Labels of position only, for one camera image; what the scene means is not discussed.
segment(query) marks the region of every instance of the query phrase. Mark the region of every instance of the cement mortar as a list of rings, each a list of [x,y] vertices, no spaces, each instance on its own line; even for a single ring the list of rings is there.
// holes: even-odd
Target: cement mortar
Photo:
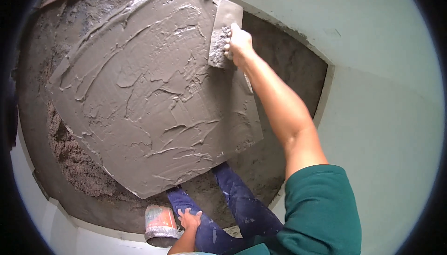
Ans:
[[[30,23],[20,47],[17,88],[26,146],[35,176],[46,193],[72,216],[133,233],[144,232],[148,204],[169,205],[165,193],[141,200],[97,166],[63,128],[44,91],[62,58],[91,27],[130,0],[60,0],[42,9]],[[307,104],[313,116],[327,64],[275,26],[244,13],[242,28],[254,48]],[[268,204],[284,180],[284,157],[265,111],[255,96],[264,139],[229,164]],[[208,172],[182,184],[196,203],[221,227],[234,225],[225,200]]]

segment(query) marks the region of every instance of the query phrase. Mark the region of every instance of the forearm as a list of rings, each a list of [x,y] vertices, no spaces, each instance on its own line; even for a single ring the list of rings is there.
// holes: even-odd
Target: forearm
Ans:
[[[171,247],[168,255],[176,253],[194,252],[195,235],[197,228],[189,228],[185,230],[183,235],[176,241],[176,243]]]
[[[255,52],[247,54],[242,69],[284,148],[302,130],[315,128],[305,103]]]

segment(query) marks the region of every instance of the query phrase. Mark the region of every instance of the green sleeve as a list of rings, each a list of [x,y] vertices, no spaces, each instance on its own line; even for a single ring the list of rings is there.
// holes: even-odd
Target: green sleeve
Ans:
[[[286,224],[277,235],[299,254],[358,255],[362,241],[354,193],[343,168],[315,165],[286,183]]]

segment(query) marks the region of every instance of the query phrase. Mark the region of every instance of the bucket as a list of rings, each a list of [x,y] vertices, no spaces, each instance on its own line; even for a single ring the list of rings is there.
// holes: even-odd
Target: bucket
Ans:
[[[171,247],[180,236],[170,207],[153,204],[146,208],[144,239],[148,244],[155,247]]]

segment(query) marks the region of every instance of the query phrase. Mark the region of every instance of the hand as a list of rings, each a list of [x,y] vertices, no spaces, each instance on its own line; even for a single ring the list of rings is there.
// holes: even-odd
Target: hand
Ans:
[[[188,207],[185,209],[185,213],[182,213],[181,209],[178,209],[177,213],[180,215],[178,219],[181,221],[181,225],[185,230],[194,228],[197,229],[197,227],[200,225],[200,217],[202,216],[203,212],[199,211],[196,213],[196,215],[192,215],[190,213],[191,208]]]
[[[241,30],[236,23],[231,24],[231,31],[228,34],[230,38],[225,40],[223,47],[225,56],[228,57],[228,51],[233,53],[233,62],[239,68],[244,67],[245,58],[254,53],[252,37],[249,33]]]

